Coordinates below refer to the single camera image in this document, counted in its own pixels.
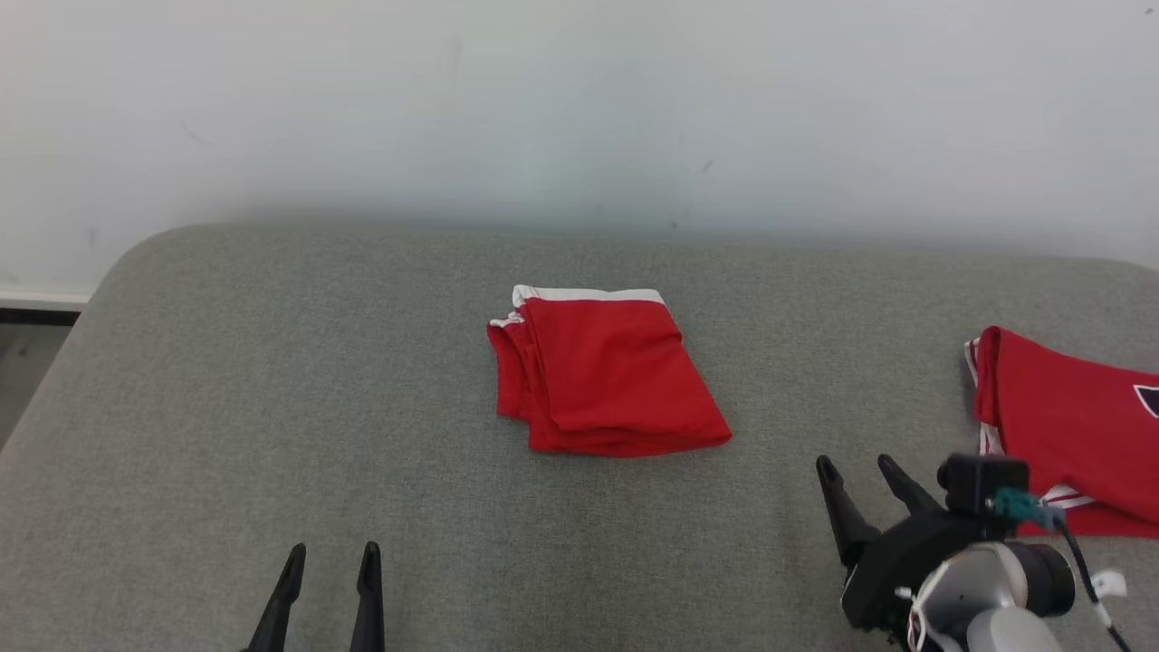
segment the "black baseboard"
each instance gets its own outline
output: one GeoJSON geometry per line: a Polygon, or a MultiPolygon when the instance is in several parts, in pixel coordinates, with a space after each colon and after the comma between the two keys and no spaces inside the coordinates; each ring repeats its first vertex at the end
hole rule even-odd
{"type": "Polygon", "coordinates": [[[79,312],[68,309],[24,309],[0,307],[0,323],[32,323],[36,325],[71,325],[76,323],[79,312]]]}

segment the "white cable tie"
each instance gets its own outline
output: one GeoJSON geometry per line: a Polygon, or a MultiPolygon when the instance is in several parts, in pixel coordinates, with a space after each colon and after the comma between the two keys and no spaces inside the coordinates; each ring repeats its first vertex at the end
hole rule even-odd
{"type": "Polygon", "coordinates": [[[1102,627],[1110,629],[1110,614],[1107,613],[1107,608],[1102,606],[1102,602],[1094,603],[1094,613],[1099,614],[1099,621],[1102,622],[1102,627]]]}
{"type": "Polygon", "coordinates": [[[1114,595],[1115,598],[1127,598],[1127,578],[1118,571],[1099,571],[1091,577],[1091,585],[1099,600],[1114,595]]]}

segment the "navy logo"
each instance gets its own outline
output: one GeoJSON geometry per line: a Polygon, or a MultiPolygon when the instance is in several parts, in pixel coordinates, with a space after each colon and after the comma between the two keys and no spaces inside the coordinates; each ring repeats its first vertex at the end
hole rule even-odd
{"type": "Polygon", "coordinates": [[[1143,402],[1143,408],[1146,408],[1152,417],[1159,419],[1159,388],[1135,386],[1135,394],[1143,402]]]}

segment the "red fabric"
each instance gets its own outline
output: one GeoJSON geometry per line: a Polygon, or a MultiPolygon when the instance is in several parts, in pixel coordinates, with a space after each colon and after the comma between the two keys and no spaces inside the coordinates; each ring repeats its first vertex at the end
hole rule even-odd
{"type": "Polygon", "coordinates": [[[1159,418],[1135,389],[1159,388],[1159,375],[1062,356],[997,325],[975,362],[975,416],[1029,463],[1032,493],[1062,484],[1096,500],[1066,511],[1076,534],[1159,539],[1159,418]]]}
{"type": "Polygon", "coordinates": [[[664,303],[529,298],[517,313],[487,335],[497,412],[529,423],[533,450],[637,457],[732,438],[664,303]]]}

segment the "cloth fold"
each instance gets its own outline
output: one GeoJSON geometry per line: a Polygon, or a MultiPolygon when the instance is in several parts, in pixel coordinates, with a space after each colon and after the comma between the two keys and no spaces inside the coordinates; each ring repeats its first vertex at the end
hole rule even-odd
{"type": "Polygon", "coordinates": [[[1032,493],[1065,510],[1074,534],[1159,539],[1159,375],[1066,357],[998,325],[965,344],[965,360],[981,454],[1026,460],[1032,493]]]}
{"type": "Polygon", "coordinates": [[[516,285],[512,303],[487,329],[496,412],[529,424],[533,450],[639,457],[731,439],[655,290],[516,285]]]}

